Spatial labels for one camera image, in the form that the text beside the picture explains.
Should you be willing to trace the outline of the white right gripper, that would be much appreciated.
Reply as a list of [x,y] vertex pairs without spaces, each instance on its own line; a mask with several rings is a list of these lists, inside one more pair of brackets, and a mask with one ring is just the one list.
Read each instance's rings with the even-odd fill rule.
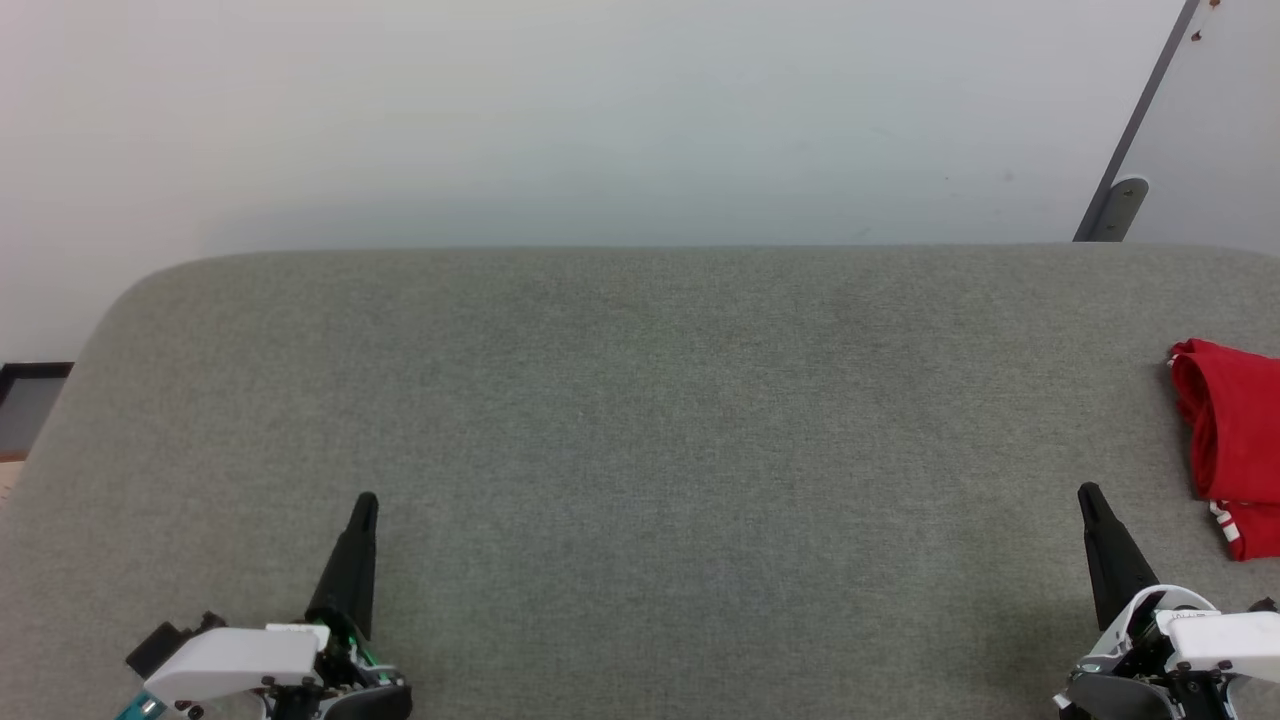
[[1076,500],[1100,639],[1056,694],[1061,719],[1238,719],[1233,692],[1279,679],[1279,615],[1224,612],[1158,578],[1101,487]]

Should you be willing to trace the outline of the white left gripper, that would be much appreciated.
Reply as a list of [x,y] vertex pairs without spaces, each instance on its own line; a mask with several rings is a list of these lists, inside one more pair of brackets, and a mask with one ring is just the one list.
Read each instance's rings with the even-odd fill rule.
[[407,719],[404,674],[378,662],[372,638],[379,501],[362,492],[305,611],[308,623],[196,629],[160,624],[145,641],[145,716],[209,719],[246,694],[261,719]]

